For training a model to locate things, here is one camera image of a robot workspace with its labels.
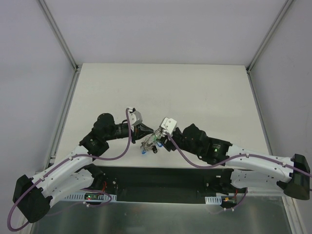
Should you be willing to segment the metal disc keyring organizer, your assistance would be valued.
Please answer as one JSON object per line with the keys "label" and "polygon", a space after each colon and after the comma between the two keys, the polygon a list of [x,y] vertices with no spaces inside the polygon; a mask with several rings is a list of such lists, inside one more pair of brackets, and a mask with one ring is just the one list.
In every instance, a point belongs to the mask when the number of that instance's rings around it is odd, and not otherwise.
{"label": "metal disc keyring organizer", "polygon": [[[158,140],[157,141],[154,141],[154,136],[158,136]],[[141,152],[142,151],[151,151],[153,153],[153,150],[152,150],[152,147],[153,146],[156,146],[157,149],[158,148],[161,148],[162,145],[159,143],[159,139],[161,137],[161,130],[160,129],[157,129],[155,130],[150,136],[146,137],[142,143],[141,143]]]}

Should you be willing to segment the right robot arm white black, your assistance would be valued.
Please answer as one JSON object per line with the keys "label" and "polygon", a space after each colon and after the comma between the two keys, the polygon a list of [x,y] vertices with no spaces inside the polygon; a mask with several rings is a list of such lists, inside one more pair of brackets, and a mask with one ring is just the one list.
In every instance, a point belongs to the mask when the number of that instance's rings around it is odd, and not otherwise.
{"label": "right robot arm white black", "polygon": [[299,199],[310,199],[309,164],[305,156],[270,156],[241,148],[228,141],[208,137],[203,130],[191,124],[183,131],[176,126],[162,124],[159,127],[158,141],[167,151],[177,150],[192,166],[201,168],[190,161],[185,153],[190,153],[207,163],[205,169],[228,166],[231,175],[219,180],[224,192],[248,187],[267,187],[271,185],[285,195]]}

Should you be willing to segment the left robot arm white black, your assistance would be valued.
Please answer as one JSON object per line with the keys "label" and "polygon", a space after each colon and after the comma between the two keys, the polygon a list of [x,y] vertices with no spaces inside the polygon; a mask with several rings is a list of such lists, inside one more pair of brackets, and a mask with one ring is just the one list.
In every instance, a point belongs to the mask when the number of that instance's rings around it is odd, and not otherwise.
{"label": "left robot arm white black", "polygon": [[14,207],[29,223],[42,219],[63,197],[83,188],[99,189],[104,180],[93,164],[109,149],[110,140],[127,138],[128,144],[153,133],[144,125],[141,113],[126,109],[126,120],[116,124],[110,113],[98,116],[88,133],[63,160],[32,176],[17,179],[13,194]]}

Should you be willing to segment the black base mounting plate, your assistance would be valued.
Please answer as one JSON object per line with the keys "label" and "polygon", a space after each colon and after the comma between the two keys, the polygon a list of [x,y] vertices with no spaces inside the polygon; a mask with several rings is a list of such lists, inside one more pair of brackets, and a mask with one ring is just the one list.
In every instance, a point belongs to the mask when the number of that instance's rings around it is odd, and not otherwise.
{"label": "black base mounting plate", "polygon": [[119,202],[203,204],[217,194],[243,194],[231,184],[232,169],[96,166],[84,169],[94,179],[90,190],[116,195]]}

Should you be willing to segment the left aluminium frame post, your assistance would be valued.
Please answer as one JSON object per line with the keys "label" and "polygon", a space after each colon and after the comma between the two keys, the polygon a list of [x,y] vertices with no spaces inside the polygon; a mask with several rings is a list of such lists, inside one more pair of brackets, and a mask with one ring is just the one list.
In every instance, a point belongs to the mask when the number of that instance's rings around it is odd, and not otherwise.
{"label": "left aluminium frame post", "polygon": [[41,8],[43,15],[45,16],[57,42],[59,43],[63,53],[65,54],[67,60],[69,61],[71,67],[73,68],[74,71],[77,71],[79,69],[79,65],[77,64],[76,60],[74,59],[74,56],[72,52],[70,51],[70,48],[68,44],[66,43],[62,32],[60,28],[58,27],[58,24],[52,15],[51,10],[49,9],[49,6],[45,0],[37,0],[37,3],[39,7]]}

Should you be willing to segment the aluminium frame post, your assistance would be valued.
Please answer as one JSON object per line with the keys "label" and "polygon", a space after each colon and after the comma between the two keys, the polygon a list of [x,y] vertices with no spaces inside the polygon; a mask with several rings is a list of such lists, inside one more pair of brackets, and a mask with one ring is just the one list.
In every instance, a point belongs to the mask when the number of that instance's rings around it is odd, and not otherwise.
{"label": "aluminium frame post", "polygon": [[279,10],[278,14],[274,18],[272,24],[270,25],[268,31],[265,34],[263,40],[261,41],[258,49],[256,50],[253,58],[249,62],[248,66],[246,67],[246,71],[247,71],[248,74],[252,71],[252,69],[256,65],[256,63],[259,60],[260,56],[262,55],[262,53],[264,52],[264,50],[268,46],[270,40],[273,38],[274,34],[278,30],[278,28],[281,25],[283,19],[285,18],[285,16],[287,15],[288,11],[290,10],[290,8],[292,7],[292,5],[294,3],[295,3],[295,0],[286,0],[283,3],[281,9]]}
{"label": "aluminium frame post", "polygon": [[49,9],[49,6],[45,0],[37,0],[37,3],[39,7],[41,8],[43,15],[45,16],[57,42],[59,43],[63,53],[65,54],[67,60],[69,61],[71,67],[73,68],[74,71],[77,71],[79,69],[79,65],[77,64],[76,60],[74,59],[74,56],[72,52],[70,51],[70,48],[68,44],[66,43],[62,32],[60,28],[58,27],[58,24],[52,15],[51,10]]}

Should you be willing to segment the right aluminium frame post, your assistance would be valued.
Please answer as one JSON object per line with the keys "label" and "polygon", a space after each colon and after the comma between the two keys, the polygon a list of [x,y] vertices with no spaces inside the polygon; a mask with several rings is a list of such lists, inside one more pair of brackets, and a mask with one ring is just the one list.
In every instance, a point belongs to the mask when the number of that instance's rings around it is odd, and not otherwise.
{"label": "right aluminium frame post", "polygon": [[281,25],[283,19],[285,18],[285,16],[287,15],[288,11],[290,10],[290,8],[292,7],[292,5],[294,3],[295,3],[295,0],[286,0],[283,3],[281,9],[279,10],[278,14],[274,18],[272,24],[270,25],[268,31],[265,34],[263,40],[261,41],[258,49],[256,50],[253,58],[249,62],[248,66],[246,67],[246,71],[247,71],[248,74],[252,71],[252,69],[256,65],[256,63],[259,60],[260,56],[262,55],[262,53],[264,52],[264,50],[268,46],[270,40],[273,38],[274,34],[278,30],[278,28]]}

